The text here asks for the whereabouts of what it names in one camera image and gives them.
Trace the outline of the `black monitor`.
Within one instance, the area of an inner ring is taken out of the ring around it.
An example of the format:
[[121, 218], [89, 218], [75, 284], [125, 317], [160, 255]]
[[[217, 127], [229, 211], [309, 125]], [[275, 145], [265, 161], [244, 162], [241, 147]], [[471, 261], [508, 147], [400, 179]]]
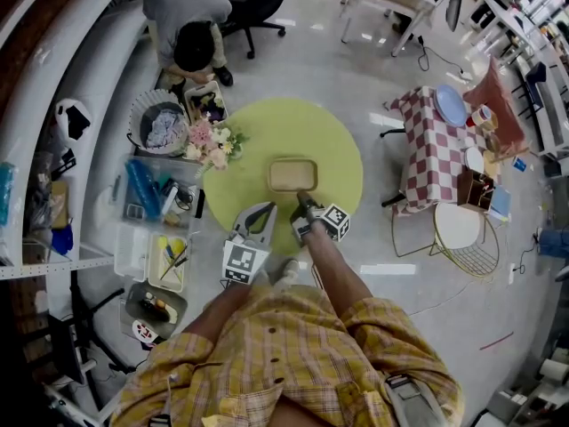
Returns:
[[84, 376], [70, 326], [53, 316], [48, 317], [48, 326], [52, 342], [52, 361], [57, 370], [72, 381], [83, 384]]

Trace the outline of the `pink cloth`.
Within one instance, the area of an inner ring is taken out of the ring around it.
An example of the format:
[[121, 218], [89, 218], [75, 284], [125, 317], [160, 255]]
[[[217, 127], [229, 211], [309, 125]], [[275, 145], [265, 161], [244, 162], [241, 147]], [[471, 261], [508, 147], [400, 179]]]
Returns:
[[486, 125], [492, 149], [498, 159], [506, 159], [528, 150], [525, 134], [512, 108], [512, 93], [502, 81], [497, 60], [491, 56], [488, 70], [481, 81], [462, 95], [471, 108], [486, 105], [492, 120]]

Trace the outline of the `pink and white flower bouquet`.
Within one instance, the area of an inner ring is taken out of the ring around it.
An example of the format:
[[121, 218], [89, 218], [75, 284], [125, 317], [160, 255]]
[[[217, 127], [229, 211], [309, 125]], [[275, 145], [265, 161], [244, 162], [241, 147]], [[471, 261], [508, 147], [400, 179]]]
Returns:
[[231, 161], [239, 159], [247, 141], [248, 137], [238, 128], [214, 125], [200, 118], [188, 129], [188, 143], [182, 156], [199, 164], [195, 178], [200, 179], [208, 170], [225, 170]]

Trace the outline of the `grey plastic tray with items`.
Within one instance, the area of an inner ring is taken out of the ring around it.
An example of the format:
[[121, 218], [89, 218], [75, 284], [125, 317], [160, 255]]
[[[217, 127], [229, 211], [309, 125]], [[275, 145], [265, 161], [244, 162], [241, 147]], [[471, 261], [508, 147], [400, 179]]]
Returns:
[[187, 307], [187, 302], [176, 293], [148, 282], [134, 283], [125, 301], [126, 313], [162, 339], [171, 337]]

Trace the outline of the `white perforated box lid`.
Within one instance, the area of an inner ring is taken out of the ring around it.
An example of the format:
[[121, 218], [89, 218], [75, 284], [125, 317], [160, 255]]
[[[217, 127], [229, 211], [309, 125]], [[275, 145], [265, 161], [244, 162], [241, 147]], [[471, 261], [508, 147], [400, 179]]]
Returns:
[[148, 230], [127, 223], [116, 227], [114, 270], [122, 277], [136, 282], [146, 279], [145, 267], [148, 254]]

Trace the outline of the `person's left forearm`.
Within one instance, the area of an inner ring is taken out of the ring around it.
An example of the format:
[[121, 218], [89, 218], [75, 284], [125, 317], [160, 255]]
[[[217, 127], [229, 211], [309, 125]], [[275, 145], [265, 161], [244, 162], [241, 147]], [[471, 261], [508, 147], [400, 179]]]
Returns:
[[182, 330], [182, 333], [196, 334], [216, 343], [230, 317], [246, 303], [251, 290], [250, 285], [238, 283], [228, 285]]

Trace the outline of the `person's right forearm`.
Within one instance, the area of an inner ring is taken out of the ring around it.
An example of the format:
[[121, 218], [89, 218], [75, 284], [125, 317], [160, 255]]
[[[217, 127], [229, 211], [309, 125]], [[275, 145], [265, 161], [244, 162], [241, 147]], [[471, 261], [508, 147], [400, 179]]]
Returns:
[[327, 235], [321, 221], [311, 223], [310, 232], [303, 237], [303, 242], [308, 247], [322, 286], [339, 317], [357, 302], [371, 296], [367, 286], [348, 266], [340, 250]]

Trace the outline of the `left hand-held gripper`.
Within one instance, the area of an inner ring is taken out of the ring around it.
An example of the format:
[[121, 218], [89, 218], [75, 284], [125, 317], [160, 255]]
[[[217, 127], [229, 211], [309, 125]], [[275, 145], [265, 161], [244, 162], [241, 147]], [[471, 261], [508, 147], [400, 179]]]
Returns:
[[[230, 237], [225, 241], [222, 259], [222, 278], [250, 285], [263, 269], [270, 255], [270, 245], [277, 218], [274, 202], [252, 205], [242, 211], [234, 222]], [[258, 236], [260, 243], [248, 239]]]

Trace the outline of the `white round gold-frame chair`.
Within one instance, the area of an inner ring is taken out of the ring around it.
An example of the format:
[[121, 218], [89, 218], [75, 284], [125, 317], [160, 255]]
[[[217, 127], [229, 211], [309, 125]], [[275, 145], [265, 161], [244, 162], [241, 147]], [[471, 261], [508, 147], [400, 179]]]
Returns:
[[443, 255], [461, 271], [474, 278], [486, 278], [498, 268], [501, 258], [499, 238], [494, 226], [483, 214], [439, 203], [431, 219], [432, 239], [425, 246], [401, 253], [397, 248], [396, 216], [390, 221], [392, 246], [398, 258], [420, 252]]

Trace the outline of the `blue notebook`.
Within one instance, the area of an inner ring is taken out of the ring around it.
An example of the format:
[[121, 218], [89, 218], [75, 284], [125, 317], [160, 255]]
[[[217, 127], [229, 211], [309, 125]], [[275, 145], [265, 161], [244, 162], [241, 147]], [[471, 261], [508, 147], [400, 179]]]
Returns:
[[510, 220], [511, 194], [501, 185], [496, 185], [488, 209], [488, 214], [502, 222]]

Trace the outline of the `beige rectangular tray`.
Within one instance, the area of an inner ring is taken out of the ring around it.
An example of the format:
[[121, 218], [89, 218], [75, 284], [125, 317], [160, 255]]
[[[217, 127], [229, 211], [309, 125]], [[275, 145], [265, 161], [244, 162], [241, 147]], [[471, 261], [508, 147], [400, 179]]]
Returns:
[[268, 188], [276, 193], [313, 191], [318, 186], [317, 163], [308, 158], [283, 157], [268, 166]]

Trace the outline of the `red and white round disc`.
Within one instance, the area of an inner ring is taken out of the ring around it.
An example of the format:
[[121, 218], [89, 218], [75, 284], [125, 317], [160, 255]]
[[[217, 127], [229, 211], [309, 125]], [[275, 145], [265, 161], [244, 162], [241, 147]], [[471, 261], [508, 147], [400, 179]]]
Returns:
[[138, 319], [135, 319], [132, 322], [132, 333], [137, 340], [145, 344], [153, 343], [158, 337], [158, 334], [156, 332], [154, 332], [151, 328], [149, 328]]

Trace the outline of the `white shelf unit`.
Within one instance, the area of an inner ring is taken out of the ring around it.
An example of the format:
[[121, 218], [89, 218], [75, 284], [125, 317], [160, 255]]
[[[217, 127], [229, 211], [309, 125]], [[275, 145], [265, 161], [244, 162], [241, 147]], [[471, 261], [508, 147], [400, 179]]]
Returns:
[[69, 186], [73, 238], [80, 238], [87, 179], [100, 129], [145, 27], [140, 0], [117, 6], [112, 1], [71, 0], [49, 27], [9, 100], [0, 127], [0, 160], [13, 165], [15, 173], [8, 222], [0, 227], [0, 279], [50, 275], [81, 266], [79, 242], [59, 255], [48, 245], [45, 233], [32, 242], [55, 260], [23, 261], [23, 248], [30, 242], [24, 233], [25, 199], [36, 145], [55, 101], [79, 99], [92, 120], [86, 134], [71, 143], [76, 163], [62, 178]]

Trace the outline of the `blue plate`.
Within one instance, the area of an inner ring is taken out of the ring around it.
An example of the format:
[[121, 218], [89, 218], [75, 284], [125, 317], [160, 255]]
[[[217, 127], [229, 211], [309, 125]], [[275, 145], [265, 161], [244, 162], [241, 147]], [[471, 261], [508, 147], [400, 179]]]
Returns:
[[459, 93], [450, 85], [435, 89], [435, 107], [444, 121], [452, 127], [463, 127], [467, 120], [465, 103]]

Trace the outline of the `white box of dark items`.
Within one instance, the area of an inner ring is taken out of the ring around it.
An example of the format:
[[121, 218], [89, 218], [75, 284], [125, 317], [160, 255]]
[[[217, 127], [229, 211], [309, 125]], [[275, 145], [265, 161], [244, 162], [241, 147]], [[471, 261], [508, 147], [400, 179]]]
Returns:
[[228, 117], [228, 110], [216, 81], [188, 89], [184, 92], [184, 101], [192, 125], [204, 119], [211, 125], [217, 125]]

